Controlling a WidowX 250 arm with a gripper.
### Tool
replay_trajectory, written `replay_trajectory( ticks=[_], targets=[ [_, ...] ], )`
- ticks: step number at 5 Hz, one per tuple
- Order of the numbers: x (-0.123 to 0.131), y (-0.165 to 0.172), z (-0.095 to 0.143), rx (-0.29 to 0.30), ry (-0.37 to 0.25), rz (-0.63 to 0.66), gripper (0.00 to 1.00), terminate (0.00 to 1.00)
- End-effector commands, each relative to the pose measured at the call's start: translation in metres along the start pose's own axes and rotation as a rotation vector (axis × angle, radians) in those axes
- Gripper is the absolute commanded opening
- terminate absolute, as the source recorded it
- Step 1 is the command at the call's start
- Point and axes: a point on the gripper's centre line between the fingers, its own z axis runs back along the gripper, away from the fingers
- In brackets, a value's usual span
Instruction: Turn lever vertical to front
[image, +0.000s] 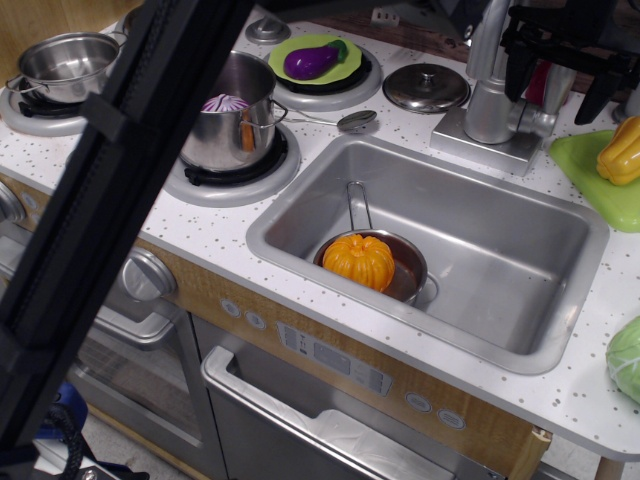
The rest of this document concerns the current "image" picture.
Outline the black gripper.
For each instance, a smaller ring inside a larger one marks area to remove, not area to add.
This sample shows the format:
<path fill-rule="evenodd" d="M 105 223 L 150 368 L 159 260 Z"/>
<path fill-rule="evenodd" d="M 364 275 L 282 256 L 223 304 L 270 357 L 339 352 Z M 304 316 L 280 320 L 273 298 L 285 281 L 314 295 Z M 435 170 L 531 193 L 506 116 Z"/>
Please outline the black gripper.
<path fill-rule="evenodd" d="M 505 94 L 520 99 L 537 58 L 559 65 L 609 65 L 580 69 L 592 77 L 574 117 L 586 125 L 600 114 L 639 59 L 639 39 L 616 24 L 615 1 L 566 1 L 558 7 L 513 6 L 501 45 L 508 53 Z"/>

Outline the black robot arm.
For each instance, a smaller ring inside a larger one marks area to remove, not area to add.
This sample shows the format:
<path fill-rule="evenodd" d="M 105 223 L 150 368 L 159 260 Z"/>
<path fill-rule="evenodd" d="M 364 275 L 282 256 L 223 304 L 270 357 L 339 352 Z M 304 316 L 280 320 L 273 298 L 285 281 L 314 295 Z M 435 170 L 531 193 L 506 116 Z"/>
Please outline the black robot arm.
<path fill-rule="evenodd" d="M 220 73 L 253 1 L 148 1 L 139 28 L 99 95 L 1 303 L 3 334 L 19 362 L 1 372 L 1 443 L 33 440 Z M 639 414 L 618 427 L 604 407 L 571 426 L 542 403 L 543 383 L 507 392 L 489 367 L 399 321 L 349 301 L 341 313 L 310 307 L 322 325 L 474 397 L 617 461 L 639 458 Z"/>

